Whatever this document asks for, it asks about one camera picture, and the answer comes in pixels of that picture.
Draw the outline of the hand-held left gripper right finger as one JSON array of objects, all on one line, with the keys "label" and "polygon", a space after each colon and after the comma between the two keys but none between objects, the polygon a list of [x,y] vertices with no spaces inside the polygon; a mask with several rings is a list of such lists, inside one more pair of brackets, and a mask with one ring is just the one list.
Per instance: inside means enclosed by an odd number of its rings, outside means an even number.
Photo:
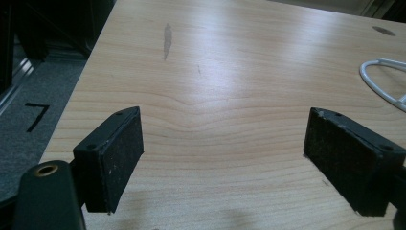
[{"label": "hand-held left gripper right finger", "polygon": [[357,213],[406,212],[406,149],[335,111],[312,107],[304,155]]}]

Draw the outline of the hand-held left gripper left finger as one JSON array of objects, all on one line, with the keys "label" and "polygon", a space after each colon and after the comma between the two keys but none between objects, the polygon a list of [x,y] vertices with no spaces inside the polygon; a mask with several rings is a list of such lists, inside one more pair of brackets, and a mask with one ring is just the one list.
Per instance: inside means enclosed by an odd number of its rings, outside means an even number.
[{"label": "hand-held left gripper left finger", "polygon": [[91,213],[114,213],[143,153],[140,108],[109,116],[73,149],[79,202]]}]

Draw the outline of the white plastic clothes hanger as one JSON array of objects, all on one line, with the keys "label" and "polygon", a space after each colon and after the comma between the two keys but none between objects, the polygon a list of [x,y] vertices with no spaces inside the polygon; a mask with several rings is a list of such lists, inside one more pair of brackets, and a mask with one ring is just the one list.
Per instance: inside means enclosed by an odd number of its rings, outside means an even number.
[{"label": "white plastic clothes hanger", "polygon": [[[376,77],[368,73],[372,66],[380,70]],[[406,113],[406,62],[379,57],[362,63],[359,74],[375,94]]]}]

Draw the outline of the black metal stand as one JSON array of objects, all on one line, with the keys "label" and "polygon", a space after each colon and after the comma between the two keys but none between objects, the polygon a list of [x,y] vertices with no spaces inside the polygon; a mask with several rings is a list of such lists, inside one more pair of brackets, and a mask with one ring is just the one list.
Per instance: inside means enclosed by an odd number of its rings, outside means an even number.
[{"label": "black metal stand", "polygon": [[43,61],[50,35],[88,58],[117,0],[0,0],[0,112],[19,88],[13,79],[14,47],[25,57]]}]

